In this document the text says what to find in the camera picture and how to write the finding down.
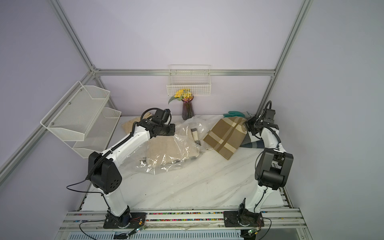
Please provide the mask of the black white grey checked scarf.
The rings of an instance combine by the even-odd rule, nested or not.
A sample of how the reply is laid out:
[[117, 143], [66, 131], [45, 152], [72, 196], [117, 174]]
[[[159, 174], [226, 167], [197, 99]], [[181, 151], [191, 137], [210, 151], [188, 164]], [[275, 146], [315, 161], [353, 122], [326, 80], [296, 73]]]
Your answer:
[[240, 145], [241, 148], [264, 149], [265, 144], [261, 137], [248, 132]]

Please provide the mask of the cream fuzzy scarf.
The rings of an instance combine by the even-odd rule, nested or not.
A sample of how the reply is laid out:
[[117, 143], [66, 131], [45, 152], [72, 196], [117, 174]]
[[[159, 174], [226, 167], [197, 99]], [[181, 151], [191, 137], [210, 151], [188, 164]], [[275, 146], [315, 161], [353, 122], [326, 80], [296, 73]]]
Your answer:
[[159, 168], [197, 157], [199, 153], [200, 147], [186, 136], [158, 136], [148, 141], [146, 163]]

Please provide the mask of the clear plastic vacuum bag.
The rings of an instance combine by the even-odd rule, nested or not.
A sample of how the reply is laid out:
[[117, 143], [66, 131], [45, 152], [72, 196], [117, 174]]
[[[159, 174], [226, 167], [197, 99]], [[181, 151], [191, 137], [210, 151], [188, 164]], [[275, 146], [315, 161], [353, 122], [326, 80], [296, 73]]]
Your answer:
[[212, 149], [203, 138], [221, 118], [195, 116], [176, 122], [174, 136], [152, 138], [124, 160], [123, 176], [126, 177], [128, 171], [156, 175], [187, 167]]

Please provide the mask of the brown beige plaid scarf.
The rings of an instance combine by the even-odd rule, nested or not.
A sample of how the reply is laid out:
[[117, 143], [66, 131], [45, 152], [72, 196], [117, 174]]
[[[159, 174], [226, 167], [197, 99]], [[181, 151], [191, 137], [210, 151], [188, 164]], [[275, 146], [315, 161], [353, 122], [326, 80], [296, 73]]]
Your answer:
[[246, 119], [229, 117], [220, 119], [204, 137], [204, 142], [229, 160], [247, 135]]

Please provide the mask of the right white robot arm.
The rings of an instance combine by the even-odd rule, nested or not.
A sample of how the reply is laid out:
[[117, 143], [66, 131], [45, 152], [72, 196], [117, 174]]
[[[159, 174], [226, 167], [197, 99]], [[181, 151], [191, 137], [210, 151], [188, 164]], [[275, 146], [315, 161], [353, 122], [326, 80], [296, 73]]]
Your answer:
[[252, 136], [260, 142], [249, 142], [244, 147], [263, 148], [255, 162], [255, 180], [258, 183], [254, 214], [261, 215], [261, 208], [269, 195], [286, 185], [294, 161], [294, 156], [288, 153], [279, 136], [279, 127], [275, 124], [276, 111], [272, 109], [272, 101], [268, 101], [259, 116], [246, 121], [246, 127]]

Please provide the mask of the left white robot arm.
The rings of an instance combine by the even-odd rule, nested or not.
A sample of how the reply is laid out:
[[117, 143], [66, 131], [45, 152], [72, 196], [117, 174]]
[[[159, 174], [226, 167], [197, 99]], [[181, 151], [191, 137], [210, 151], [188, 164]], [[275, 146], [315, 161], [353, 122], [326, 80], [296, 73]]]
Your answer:
[[120, 187], [123, 181], [120, 166], [138, 147], [157, 136], [174, 136], [175, 129], [171, 110], [150, 108], [142, 113], [139, 121], [132, 123], [132, 130], [126, 137], [101, 153], [89, 155], [85, 180], [90, 181], [103, 196], [109, 215], [116, 221], [122, 222], [130, 217]]

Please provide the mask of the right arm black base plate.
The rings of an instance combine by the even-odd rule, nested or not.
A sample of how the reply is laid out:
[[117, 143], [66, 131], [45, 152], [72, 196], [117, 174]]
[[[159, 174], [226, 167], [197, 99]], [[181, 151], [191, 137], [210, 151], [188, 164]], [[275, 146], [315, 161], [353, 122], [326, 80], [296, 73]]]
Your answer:
[[237, 211], [224, 211], [225, 227], [264, 227], [265, 223], [261, 214], [244, 210], [241, 214]]

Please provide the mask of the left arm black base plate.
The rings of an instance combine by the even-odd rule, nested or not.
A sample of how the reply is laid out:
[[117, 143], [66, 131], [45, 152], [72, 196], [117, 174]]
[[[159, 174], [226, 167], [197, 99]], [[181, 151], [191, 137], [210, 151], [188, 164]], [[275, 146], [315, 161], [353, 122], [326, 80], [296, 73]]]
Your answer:
[[137, 229], [144, 225], [146, 213], [125, 213], [120, 217], [107, 212], [104, 229]]

